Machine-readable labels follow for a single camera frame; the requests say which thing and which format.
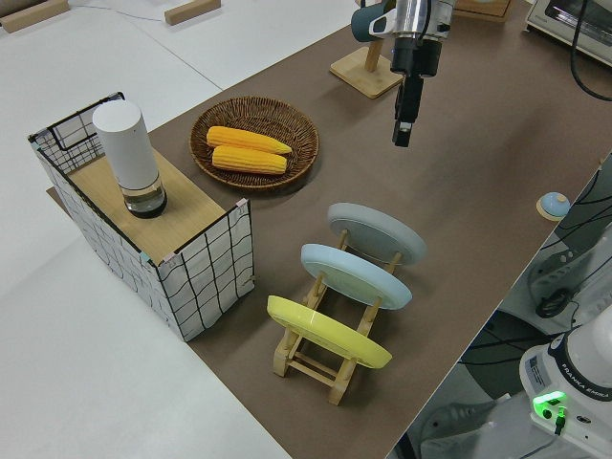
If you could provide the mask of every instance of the wire mesh basket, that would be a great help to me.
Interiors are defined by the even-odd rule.
[[[181,339],[195,338],[254,288],[251,204],[241,200],[156,264],[71,180],[104,155],[92,123],[113,94],[29,136],[62,205],[99,258]]]

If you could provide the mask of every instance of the round woven tray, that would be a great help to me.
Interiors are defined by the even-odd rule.
[[[286,155],[282,175],[251,174],[222,170],[212,165],[212,147],[207,144],[211,126],[227,126],[273,137],[292,148]],[[291,105],[272,98],[231,98],[209,108],[195,121],[189,142],[191,156],[208,175],[231,186],[270,190],[301,177],[315,162],[318,132],[312,122]]]

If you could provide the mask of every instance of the corn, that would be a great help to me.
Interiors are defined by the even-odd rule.
[[[212,151],[212,165],[238,172],[280,175],[287,170],[287,159],[251,148],[219,145]]]
[[[252,148],[277,155],[291,153],[291,147],[277,139],[226,126],[211,126],[207,132],[207,143],[213,148],[219,145],[231,145]]]

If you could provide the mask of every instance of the wooden board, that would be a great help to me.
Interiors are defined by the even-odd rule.
[[[367,53],[368,47],[359,48],[334,62],[330,71],[369,98],[377,98],[393,86],[400,84],[402,76],[389,70],[391,62],[383,56],[379,57],[376,70],[368,72],[365,69]]]
[[[0,23],[5,31],[13,33],[50,17],[57,16],[69,9],[68,0],[47,0],[40,5],[34,5],[33,7],[4,16],[0,18]]]
[[[166,255],[221,217],[225,212],[176,167],[155,152],[168,204],[151,219],[132,215],[123,202],[106,157],[100,157],[70,174],[75,184],[156,265]]]
[[[218,8],[221,8],[221,0],[193,0],[180,7],[165,11],[165,22],[170,26],[174,26]]]
[[[454,15],[503,22],[507,19],[512,0],[457,0]]]

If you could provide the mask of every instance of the brown tabletop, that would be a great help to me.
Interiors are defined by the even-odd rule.
[[[517,2],[505,24],[453,20],[408,149],[391,141],[395,90],[368,99],[329,72],[360,46],[348,28],[151,133],[222,207],[251,199],[255,290],[189,345],[293,457],[384,458],[553,230],[537,198],[576,198],[609,152],[612,104],[579,89],[566,47],[523,32],[528,8]],[[584,59],[579,67],[589,85],[612,94],[609,70]],[[301,189],[245,193],[192,161],[193,122],[247,95],[284,100],[317,126],[319,157]],[[429,249],[396,271],[413,300],[381,311],[370,334],[393,359],[381,370],[359,367],[340,406],[305,375],[273,373],[283,330],[266,313],[268,295],[300,301],[312,285],[300,248],[336,243],[326,222],[336,202],[394,216]],[[333,293],[321,311],[355,326],[362,312]]]

